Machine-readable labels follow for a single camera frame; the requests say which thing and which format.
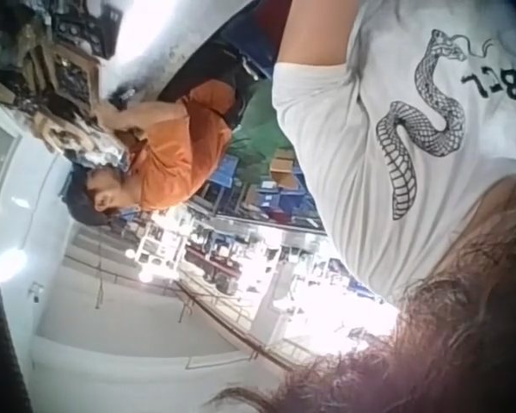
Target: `pillar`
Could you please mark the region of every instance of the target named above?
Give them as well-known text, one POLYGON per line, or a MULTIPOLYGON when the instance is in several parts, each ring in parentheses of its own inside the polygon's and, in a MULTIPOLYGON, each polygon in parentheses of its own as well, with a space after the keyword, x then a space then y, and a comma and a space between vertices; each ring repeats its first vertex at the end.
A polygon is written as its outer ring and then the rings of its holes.
POLYGON ((276 344, 285 337, 290 315, 276 308, 273 303, 288 296, 295 268, 296 264, 289 262, 277 266, 250 326, 250 335, 264 346, 276 344))

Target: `person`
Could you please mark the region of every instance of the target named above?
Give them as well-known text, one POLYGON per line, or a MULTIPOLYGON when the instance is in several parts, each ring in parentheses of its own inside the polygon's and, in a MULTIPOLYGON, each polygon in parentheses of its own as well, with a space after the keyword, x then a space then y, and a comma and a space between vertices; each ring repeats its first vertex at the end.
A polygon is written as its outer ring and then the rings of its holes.
POLYGON ((189 199, 218 167, 231 139, 224 115, 236 104, 235 89, 211 79, 176 102, 142 102, 119 111, 104 102, 95 110, 100 124, 130 152, 125 173, 112 166, 71 173, 64 201, 85 225, 105 225, 127 208, 154 211, 189 199), (127 130, 143 131, 143 138, 127 130))
POLYGON ((480 0, 297 0, 273 103, 388 336, 295 366, 260 413, 516 412, 516 15, 480 0))

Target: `hair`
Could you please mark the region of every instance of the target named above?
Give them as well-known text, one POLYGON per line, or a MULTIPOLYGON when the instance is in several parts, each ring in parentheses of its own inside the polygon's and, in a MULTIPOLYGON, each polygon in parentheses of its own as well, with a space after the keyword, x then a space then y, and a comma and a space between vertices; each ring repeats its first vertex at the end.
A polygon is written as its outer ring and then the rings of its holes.
POLYGON ((235 387, 212 402, 260 413, 516 412, 514 222, 412 286, 389 336, 354 332, 365 349, 294 367, 276 391, 235 387))
POLYGON ((118 210, 110 208, 101 213, 95 210, 95 194, 86 189, 89 172, 89 168, 73 164, 63 201, 67 205, 71 217, 79 223, 86 226, 109 225, 118 210))

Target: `hand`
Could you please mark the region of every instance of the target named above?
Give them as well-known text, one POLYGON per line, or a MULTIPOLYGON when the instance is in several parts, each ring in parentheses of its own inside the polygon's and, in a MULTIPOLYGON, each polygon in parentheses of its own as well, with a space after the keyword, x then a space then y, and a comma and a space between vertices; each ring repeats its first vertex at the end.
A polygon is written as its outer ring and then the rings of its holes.
POLYGON ((120 111, 108 101, 100 102, 95 108, 93 115, 97 118, 100 126, 115 130, 120 111))

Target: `orange t-shirt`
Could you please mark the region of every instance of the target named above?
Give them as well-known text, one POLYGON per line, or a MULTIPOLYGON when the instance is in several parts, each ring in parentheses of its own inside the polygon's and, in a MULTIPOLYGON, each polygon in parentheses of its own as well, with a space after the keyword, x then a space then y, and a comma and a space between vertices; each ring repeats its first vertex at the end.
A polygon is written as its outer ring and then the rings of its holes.
POLYGON ((219 115, 235 102, 229 85, 210 80, 178 102, 185 104, 187 117, 148 128, 146 145, 131 166, 132 173, 142 176, 143 210, 188 200, 214 173, 231 139, 231 129, 219 115))

